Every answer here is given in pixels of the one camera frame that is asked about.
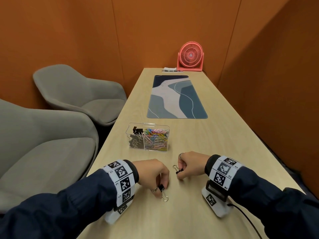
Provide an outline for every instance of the desk mat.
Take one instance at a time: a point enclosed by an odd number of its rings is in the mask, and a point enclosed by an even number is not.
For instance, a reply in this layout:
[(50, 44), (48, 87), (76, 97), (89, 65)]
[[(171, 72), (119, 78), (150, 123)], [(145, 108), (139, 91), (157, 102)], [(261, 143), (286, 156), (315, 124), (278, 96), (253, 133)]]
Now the desk mat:
[(155, 76), (147, 117), (206, 119), (208, 116), (188, 76)]

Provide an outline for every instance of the light wood tabletop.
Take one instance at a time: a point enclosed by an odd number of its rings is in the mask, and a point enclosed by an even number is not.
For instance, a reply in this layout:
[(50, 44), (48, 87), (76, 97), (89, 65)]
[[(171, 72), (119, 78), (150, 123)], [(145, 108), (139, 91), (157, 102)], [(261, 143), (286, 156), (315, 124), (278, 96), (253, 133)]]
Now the light wood tabletop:
[[(189, 76), (208, 115), (207, 119), (147, 118), (155, 75), (163, 75), (160, 68), (143, 70), (88, 175), (117, 159), (135, 161), (156, 158), (170, 170), (170, 183), (165, 190), (169, 200), (164, 202), (156, 199), (149, 190), (136, 184), (133, 203), (114, 225), (108, 225), (102, 217), (88, 225), (79, 238), (258, 238), (247, 219), (237, 209), (234, 208), (222, 219), (214, 214), (201, 194), (201, 189), (208, 180), (207, 175), (184, 181), (176, 178), (173, 165), (177, 164), (178, 154), (193, 150), (208, 155), (230, 156), (280, 189), (291, 187), (301, 190), (300, 187), (203, 72), (169, 75)], [(130, 148), (125, 132), (131, 122), (168, 125), (168, 151)], [(267, 238), (260, 220), (242, 209), (261, 236)]]

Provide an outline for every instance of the hand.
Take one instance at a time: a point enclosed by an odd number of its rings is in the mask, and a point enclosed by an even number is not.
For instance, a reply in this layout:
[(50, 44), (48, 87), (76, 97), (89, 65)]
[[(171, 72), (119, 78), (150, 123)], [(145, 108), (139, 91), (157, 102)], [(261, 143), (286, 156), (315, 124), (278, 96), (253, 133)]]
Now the hand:
[(178, 179), (184, 179), (189, 176), (198, 176), (205, 173), (205, 166), (209, 155), (200, 154), (194, 151), (178, 155), (178, 168), (184, 171), (177, 174)]
[[(132, 162), (139, 175), (138, 183), (146, 187), (147, 189), (153, 190), (160, 184), (166, 189), (168, 186), (169, 170), (168, 168), (157, 159), (152, 160), (141, 160)], [(155, 197), (162, 198), (162, 192), (157, 189), (153, 193)]]

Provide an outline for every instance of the white curved line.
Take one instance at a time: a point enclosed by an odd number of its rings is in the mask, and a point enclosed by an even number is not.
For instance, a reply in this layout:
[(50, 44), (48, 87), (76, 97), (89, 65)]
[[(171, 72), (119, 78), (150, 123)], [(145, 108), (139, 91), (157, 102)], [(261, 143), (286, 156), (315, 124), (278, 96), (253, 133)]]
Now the white curved line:
[[(181, 82), (190, 82), (190, 80), (186, 80), (186, 81), (179, 81), (179, 82), (177, 82), (177, 83), (181, 83)], [(193, 104), (193, 107), (192, 107), (192, 114), (193, 114), (193, 117), (195, 118), (195, 116), (194, 116), (194, 113), (193, 113), (193, 108), (194, 108), (194, 102), (193, 102), (193, 100), (190, 98), (190, 100), (192, 101), (192, 104)]]
[[(150, 110), (150, 108), (148, 108), (148, 109)], [(150, 111), (151, 111), (151, 110), (150, 110)], [(151, 113), (153, 113), (155, 116), (157, 116), (157, 118), (159, 118), (158, 115), (156, 115), (154, 112), (151, 111)]]

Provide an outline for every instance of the pink fan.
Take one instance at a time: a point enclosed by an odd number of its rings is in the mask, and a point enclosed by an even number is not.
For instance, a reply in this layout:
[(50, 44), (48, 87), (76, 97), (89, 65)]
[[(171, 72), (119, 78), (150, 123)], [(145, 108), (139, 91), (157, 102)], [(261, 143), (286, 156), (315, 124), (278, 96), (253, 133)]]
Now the pink fan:
[(188, 42), (178, 53), (177, 70), (202, 71), (204, 52), (200, 44)]

